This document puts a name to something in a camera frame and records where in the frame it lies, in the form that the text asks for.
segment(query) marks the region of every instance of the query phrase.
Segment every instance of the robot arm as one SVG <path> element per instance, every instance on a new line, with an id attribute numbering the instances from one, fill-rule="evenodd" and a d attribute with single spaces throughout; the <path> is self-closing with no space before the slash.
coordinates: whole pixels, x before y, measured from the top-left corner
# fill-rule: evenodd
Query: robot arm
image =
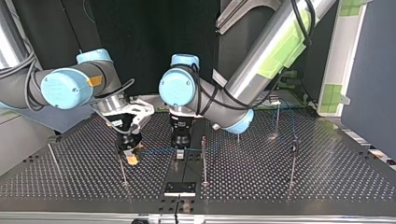
<path id="1" fill-rule="evenodd" d="M 308 4 L 297 0 L 305 27 L 310 24 Z M 317 20 L 335 0 L 312 0 Z M 263 29 L 245 60 L 222 90 L 196 76 L 199 59 L 176 54 L 160 82 L 160 95 L 173 106 L 186 106 L 230 133 L 244 132 L 253 120 L 251 104 L 274 76 L 303 52 L 304 36 L 291 1 L 284 1 Z"/>
<path id="2" fill-rule="evenodd" d="M 141 130 L 154 113 L 152 105 L 127 98 L 124 86 L 107 51 L 98 49 L 77 56 L 78 64 L 55 70 L 39 71 L 29 80 L 28 71 L 22 69 L 0 80 L 0 103 L 11 108 L 26 108 L 23 94 L 29 91 L 29 100 L 36 105 L 52 105 L 60 109 L 91 104 L 94 111 L 117 131 L 117 148 L 131 165 L 137 164 L 135 149 L 142 140 Z M 40 83 L 35 87 L 33 78 Z"/>

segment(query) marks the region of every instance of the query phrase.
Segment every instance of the thin metal rod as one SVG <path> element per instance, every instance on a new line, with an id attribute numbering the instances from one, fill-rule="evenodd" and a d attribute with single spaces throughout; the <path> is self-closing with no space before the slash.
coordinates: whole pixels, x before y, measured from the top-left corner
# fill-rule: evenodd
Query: thin metal rod
<path id="1" fill-rule="evenodd" d="M 204 183 L 203 184 L 206 187 L 209 185 L 209 183 L 207 182 L 207 176 L 206 176 L 206 137 L 205 136 L 202 137 L 201 144 L 202 144 L 202 157 L 204 160 Z"/>
<path id="2" fill-rule="evenodd" d="M 280 113 L 280 104 L 277 105 L 277 112 L 276 112 L 276 133 L 279 127 L 279 113 Z"/>
<path id="3" fill-rule="evenodd" d="M 293 153 L 293 164 L 291 166 L 291 176 L 290 176 L 290 189 L 294 186 L 294 170 L 296 166 L 296 153 Z"/>
<path id="4" fill-rule="evenodd" d="M 123 163 L 122 163 L 121 157 L 120 157 L 120 168 L 121 168 L 121 171 L 122 171 L 122 178 L 123 178 L 123 181 L 124 181 L 124 185 L 127 186 L 128 185 L 128 181 L 126 180 L 125 170 L 124 170 L 124 167 L 123 167 Z"/>
<path id="5" fill-rule="evenodd" d="M 55 161 L 55 163 L 58 165 L 58 160 L 56 159 L 55 153 L 53 152 L 53 148 L 52 148 L 52 145 L 50 143 L 48 143 L 48 147 L 49 147 L 50 155 L 52 156 L 52 158 Z"/>

